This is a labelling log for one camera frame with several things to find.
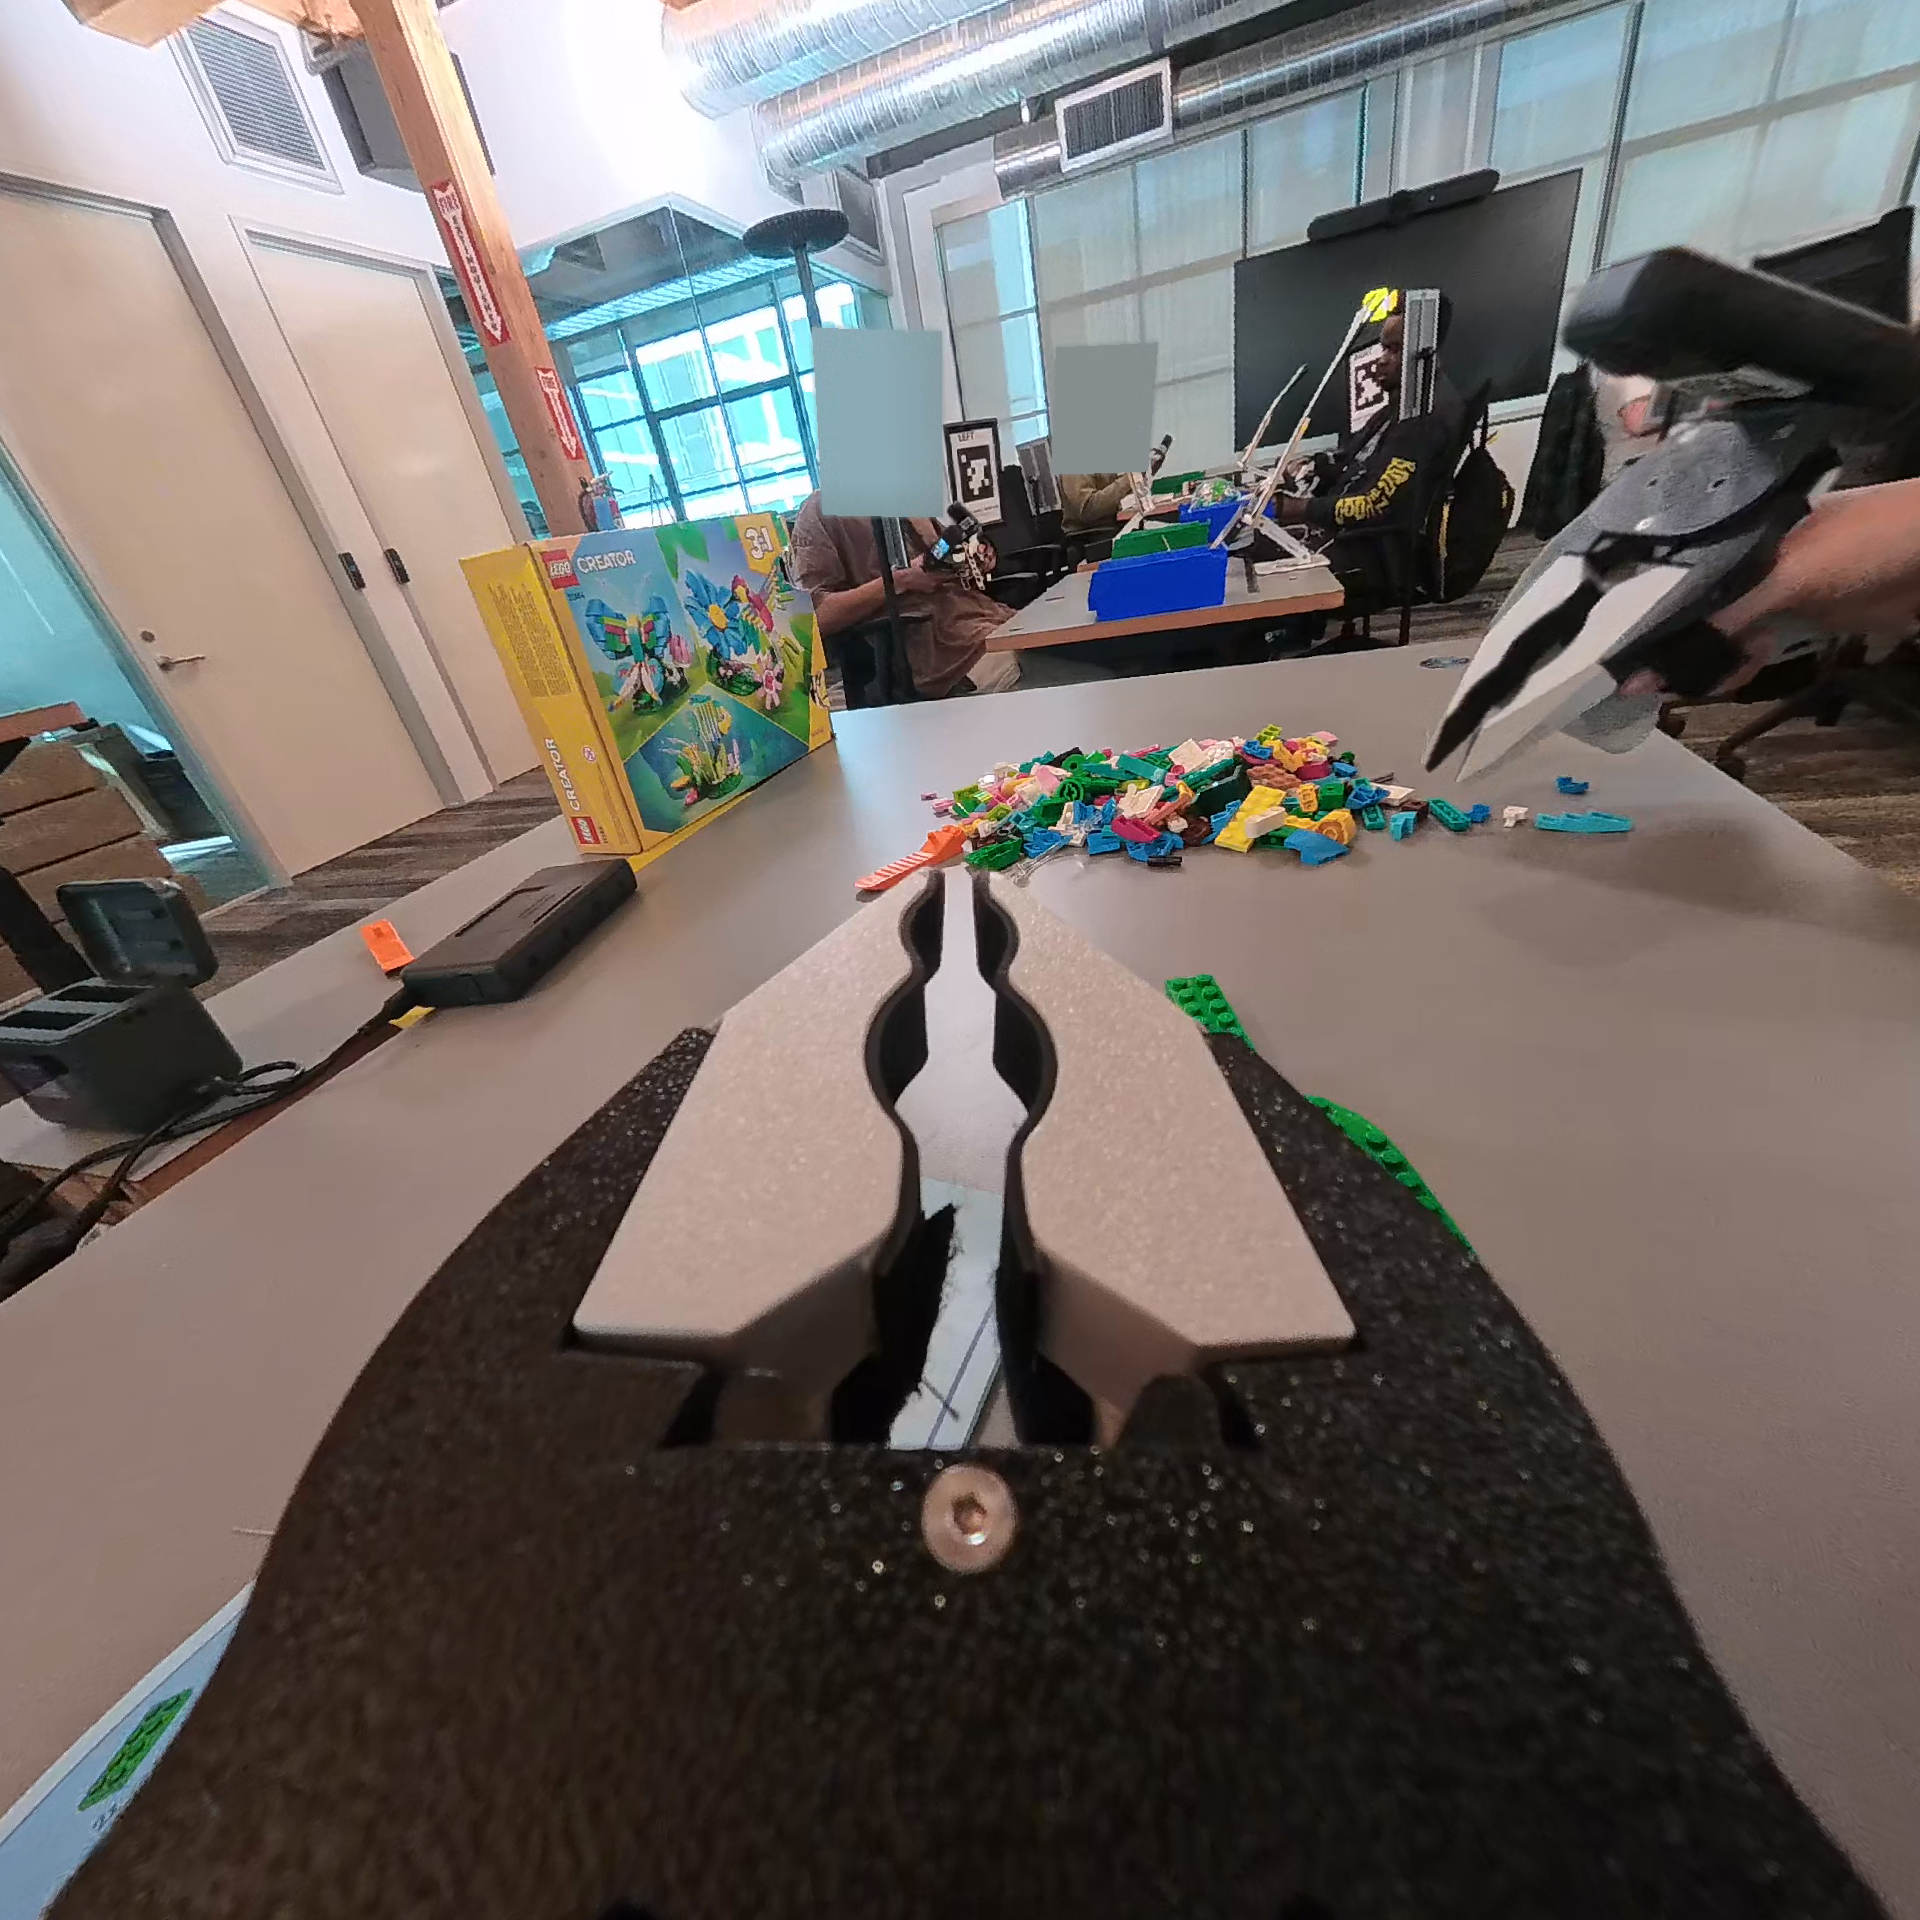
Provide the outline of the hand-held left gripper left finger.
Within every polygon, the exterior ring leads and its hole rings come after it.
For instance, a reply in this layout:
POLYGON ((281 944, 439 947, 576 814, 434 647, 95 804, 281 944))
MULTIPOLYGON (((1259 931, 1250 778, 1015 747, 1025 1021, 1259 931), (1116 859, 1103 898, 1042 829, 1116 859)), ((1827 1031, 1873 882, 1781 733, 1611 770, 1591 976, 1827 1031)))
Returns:
POLYGON ((690 1362, 714 1432, 885 1444, 946 1285, 899 1114, 929 1062, 944 880, 859 908, 732 1006, 585 1286, 597 1354, 690 1362))

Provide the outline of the pile of coloured toy bricks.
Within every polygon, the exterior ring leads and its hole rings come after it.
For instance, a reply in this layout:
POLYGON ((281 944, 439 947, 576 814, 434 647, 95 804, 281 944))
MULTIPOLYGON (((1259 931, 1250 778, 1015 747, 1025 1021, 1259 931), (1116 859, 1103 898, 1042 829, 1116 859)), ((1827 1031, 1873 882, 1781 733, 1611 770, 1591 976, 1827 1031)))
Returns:
POLYGON ((973 781, 927 799, 930 829, 955 822, 971 874, 1029 880, 1053 858, 1124 858, 1151 871, 1189 852, 1283 854, 1323 868, 1365 835, 1403 844, 1421 827, 1468 835, 1489 822, 1568 836, 1621 836, 1634 822, 1583 807, 1588 786, 1556 778, 1560 808, 1445 799, 1370 775, 1338 733, 1186 735, 1171 747, 1079 749, 996 762, 973 781))

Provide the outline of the person's right hand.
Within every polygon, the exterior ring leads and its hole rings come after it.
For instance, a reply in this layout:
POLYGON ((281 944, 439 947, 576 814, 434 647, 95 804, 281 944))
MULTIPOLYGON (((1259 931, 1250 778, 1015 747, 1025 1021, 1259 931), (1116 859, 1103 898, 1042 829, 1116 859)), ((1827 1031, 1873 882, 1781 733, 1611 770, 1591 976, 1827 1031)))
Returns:
POLYGON ((1731 632, 1904 637, 1919 622, 1919 480, 1834 492, 1781 541, 1731 632))

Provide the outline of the green brick plate assembly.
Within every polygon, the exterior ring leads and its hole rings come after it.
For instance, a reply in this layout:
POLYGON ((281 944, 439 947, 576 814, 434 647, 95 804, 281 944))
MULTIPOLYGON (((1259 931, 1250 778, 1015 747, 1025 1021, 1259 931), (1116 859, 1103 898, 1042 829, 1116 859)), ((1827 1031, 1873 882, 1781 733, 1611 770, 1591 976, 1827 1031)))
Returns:
MULTIPOLYGON (((1253 1038, 1245 1032, 1237 1010, 1212 973, 1173 976, 1163 982, 1163 991, 1173 1006, 1177 1006, 1212 1038, 1233 1038, 1239 1044, 1255 1048, 1253 1038)), ((1359 1152, 1376 1163, 1397 1187, 1405 1188, 1421 1208, 1434 1214, 1448 1231, 1451 1231, 1451 1236, 1473 1253, 1473 1243, 1465 1231, 1457 1226, 1424 1175, 1408 1162, 1399 1143, 1386 1130, 1327 1095, 1308 1095, 1308 1103, 1323 1114, 1328 1123, 1359 1147, 1359 1152)))

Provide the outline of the orange brick separator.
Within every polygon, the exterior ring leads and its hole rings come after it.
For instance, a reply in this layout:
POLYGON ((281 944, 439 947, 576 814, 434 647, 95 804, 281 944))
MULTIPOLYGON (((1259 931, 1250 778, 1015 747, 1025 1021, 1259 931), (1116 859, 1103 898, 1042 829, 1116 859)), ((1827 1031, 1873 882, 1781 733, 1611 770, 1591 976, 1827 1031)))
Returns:
POLYGON ((880 895, 899 887, 904 880, 917 878, 921 874, 937 871, 967 850, 969 835, 960 822, 943 822, 936 831, 921 840, 915 852, 901 854, 892 862, 885 862, 875 871, 869 871, 855 880, 855 891, 859 895, 880 895))

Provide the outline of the black video bar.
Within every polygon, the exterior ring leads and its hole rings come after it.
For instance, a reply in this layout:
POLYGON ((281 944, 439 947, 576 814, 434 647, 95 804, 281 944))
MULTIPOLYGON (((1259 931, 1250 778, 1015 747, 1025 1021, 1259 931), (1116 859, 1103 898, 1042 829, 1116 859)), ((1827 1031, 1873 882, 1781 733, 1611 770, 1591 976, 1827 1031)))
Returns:
POLYGON ((1306 231, 1308 245, 1331 245, 1339 238, 1379 229, 1401 229, 1434 212, 1473 205, 1497 191, 1501 175, 1495 167, 1480 167, 1424 184, 1397 188, 1389 194, 1316 214, 1306 231))

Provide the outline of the blue bin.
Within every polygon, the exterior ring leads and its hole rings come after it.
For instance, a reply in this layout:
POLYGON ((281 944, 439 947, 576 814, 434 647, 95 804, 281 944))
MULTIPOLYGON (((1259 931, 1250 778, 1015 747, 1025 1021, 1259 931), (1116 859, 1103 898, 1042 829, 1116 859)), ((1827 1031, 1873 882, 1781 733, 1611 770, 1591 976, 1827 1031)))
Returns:
POLYGON ((1171 616, 1226 603, 1233 552, 1226 547, 1159 547, 1113 552, 1089 576, 1096 622, 1171 616))

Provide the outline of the yellow toy brick box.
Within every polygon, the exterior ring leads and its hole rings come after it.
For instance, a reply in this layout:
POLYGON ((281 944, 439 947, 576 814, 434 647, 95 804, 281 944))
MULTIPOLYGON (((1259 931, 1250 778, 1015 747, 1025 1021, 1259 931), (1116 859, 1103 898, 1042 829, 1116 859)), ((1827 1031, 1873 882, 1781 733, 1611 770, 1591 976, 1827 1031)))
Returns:
POLYGON ((776 512, 461 559, 571 844, 636 868, 833 742, 776 512))

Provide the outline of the grey battery charger case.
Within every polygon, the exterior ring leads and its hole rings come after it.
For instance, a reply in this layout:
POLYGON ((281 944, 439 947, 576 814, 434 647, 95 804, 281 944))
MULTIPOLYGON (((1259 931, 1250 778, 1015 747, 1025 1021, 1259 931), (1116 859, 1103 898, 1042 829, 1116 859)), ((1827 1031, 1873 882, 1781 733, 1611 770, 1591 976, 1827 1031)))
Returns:
POLYGON ((242 1061, 199 999, 220 970, 179 880, 55 890, 81 973, 3 1014, 4 1082, 48 1123, 143 1136, 234 1086, 242 1061))

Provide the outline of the stack of cardboard boxes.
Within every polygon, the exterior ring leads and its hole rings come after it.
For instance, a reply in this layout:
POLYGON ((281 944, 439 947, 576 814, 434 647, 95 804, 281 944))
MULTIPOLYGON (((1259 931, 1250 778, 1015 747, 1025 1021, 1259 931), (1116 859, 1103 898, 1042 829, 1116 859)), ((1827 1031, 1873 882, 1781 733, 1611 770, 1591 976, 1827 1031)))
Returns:
POLYGON ((123 789, 73 742, 4 738, 4 999, 84 973, 65 885, 179 880, 123 789))

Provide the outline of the white door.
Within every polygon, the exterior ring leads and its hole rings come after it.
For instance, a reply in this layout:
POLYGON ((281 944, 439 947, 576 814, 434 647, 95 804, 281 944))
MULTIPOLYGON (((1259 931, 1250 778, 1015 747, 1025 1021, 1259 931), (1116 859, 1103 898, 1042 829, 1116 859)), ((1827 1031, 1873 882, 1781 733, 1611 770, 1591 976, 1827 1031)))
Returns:
POLYGON ((436 276, 287 229, 242 234, 376 540, 372 581, 405 603, 475 768, 492 786, 528 775, 536 747, 464 576, 527 525, 436 276))
POLYGON ((160 214, 4 184, 4 450, 276 875, 441 808, 346 576, 160 214))

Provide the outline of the black floor lamp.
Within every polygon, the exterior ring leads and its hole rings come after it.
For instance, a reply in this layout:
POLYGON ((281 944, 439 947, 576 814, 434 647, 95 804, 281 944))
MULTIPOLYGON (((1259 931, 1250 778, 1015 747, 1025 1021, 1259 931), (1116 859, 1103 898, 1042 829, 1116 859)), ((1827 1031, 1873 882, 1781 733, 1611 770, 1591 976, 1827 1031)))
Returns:
MULTIPOLYGON (((843 212, 796 205, 756 222, 741 240, 749 254, 772 261, 789 255, 796 268, 815 366, 820 366, 820 335, 825 325, 812 258, 818 251, 839 246, 847 238, 849 219, 843 212)), ((873 578, 859 588, 833 595, 833 611, 824 613, 824 624, 833 622, 833 637, 842 643, 843 664, 851 663, 852 640, 859 640, 869 654, 866 678, 857 687, 849 687, 851 707, 895 707, 909 704, 919 698, 905 647, 895 532, 895 520, 885 517, 871 519, 871 540, 875 547, 873 578)))

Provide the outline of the black wall screen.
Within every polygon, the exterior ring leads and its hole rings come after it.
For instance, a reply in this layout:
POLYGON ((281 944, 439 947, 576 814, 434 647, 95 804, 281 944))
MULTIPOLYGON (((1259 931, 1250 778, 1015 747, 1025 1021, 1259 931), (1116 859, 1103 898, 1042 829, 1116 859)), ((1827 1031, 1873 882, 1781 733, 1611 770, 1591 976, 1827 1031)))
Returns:
POLYGON ((1360 300, 1434 288, 1451 302, 1443 364, 1463 395, 1540 395, 1568 285, 1583 171, 1499 184, 1489 198, 1331 245, 1268 248, 1233 270, 1233 445, 1245 447, 1283 381, 1287 435, 1335 360, 1360 300))

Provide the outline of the silver air duct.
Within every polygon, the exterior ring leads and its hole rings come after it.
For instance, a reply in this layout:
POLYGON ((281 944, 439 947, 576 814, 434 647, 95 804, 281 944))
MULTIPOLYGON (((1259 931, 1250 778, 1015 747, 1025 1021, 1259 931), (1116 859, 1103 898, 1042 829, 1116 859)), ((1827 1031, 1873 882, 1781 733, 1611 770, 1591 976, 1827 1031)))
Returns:
POLYGON ((1255 107, 1315 100, 1528 11, 1499 3, 707 3, 664 7, 659 43, 690 109, 749 115, 772 184, 994 120, 999 191, 1015 198, 1255 107), (1071 156, 1071 98, 1148 66, 1169 71, 1167 128, 1071 156))

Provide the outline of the wooden post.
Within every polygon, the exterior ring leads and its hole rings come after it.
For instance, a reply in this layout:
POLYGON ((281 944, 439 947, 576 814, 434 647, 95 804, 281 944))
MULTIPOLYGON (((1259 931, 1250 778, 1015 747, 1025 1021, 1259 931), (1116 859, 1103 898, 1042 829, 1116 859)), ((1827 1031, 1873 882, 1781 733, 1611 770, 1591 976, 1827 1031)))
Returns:
POLYGON ((432 3, 352 13, 434 214, 448 264, 554 536, 593 527, 585 435, 554 358, 490 157, 432 3))

